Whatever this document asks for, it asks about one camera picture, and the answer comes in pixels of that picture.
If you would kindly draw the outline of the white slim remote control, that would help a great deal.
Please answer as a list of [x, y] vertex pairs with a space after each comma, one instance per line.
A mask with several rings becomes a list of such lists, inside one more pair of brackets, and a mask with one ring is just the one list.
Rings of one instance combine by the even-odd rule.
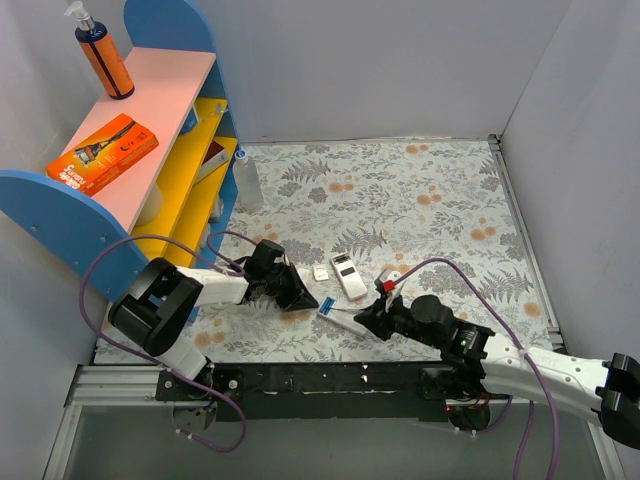
[[356, 301], [367, 295], [367, 287], [348, 253], [331, 257], [330, 263], [349, 301]]

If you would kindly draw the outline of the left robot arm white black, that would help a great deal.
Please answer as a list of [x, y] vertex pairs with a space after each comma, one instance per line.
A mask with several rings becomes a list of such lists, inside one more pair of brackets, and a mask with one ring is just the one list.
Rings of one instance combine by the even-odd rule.
[[108, 321], [146, 355], [180, 374], [180, 390], [200, 400], [211, 392], [213, 377], [206, 370], [208, 358], [183, 334], [191, 312], [263, 295], [284, 312], [319, 307], [284, 248], [262, 240], [232, 272], [177, 267], [164, 258], [150, 261], [112, 305]]

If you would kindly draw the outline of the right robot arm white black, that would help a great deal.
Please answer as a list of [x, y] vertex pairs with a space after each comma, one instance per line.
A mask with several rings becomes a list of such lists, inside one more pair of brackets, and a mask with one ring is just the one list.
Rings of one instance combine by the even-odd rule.
[[457, 318], [434, 295], [410, 306], [381, 298], [355, 320], [381, 340], [399, 334], [438, 350], [464, 397], [486, 392], [552, 402], [616, 442], [639, 446], [639, 363], [628, 355], [599, 360], [519, 348], [503, 334]]

